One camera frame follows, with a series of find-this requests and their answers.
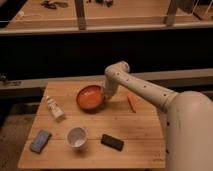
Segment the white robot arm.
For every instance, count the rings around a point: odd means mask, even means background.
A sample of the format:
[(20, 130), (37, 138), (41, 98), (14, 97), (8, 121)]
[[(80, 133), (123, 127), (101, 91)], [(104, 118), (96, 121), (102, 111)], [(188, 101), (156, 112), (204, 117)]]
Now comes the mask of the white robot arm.
[(166, 171), (213, 171), (213, 101), (197, 91), (175, 92), (129, 71), (125, 61), (105, 69), (104, 97), (111, 99), (122, 85), (167, 114)]

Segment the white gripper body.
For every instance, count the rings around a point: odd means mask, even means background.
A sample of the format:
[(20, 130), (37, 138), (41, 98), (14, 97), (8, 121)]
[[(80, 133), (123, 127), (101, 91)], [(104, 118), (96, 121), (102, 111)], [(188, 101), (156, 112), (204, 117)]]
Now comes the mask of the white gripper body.
[(102, 85), (102, 92), (105, 100), (111, 99), (117, 93), (117, 90), (117, 84), (104, 82)]

